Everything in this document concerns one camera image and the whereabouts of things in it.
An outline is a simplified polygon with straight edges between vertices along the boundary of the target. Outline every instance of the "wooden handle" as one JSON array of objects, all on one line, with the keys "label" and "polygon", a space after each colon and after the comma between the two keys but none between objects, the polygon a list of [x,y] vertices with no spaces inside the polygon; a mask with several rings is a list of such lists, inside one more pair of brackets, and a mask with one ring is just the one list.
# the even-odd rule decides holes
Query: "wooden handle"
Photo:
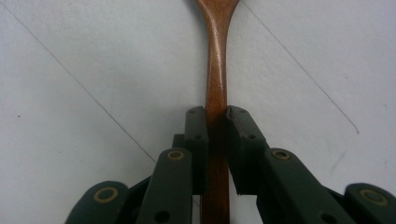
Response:
[{"label": "wooden handle", "polygon": [[230,200],[225,137],[227,111],[226,45],[233,11],[239,0],[197,0],[205,16],[209,42],[206,84],[206,126],[209,134],[209,190],[201,197],[201,223],[229,224]]}]

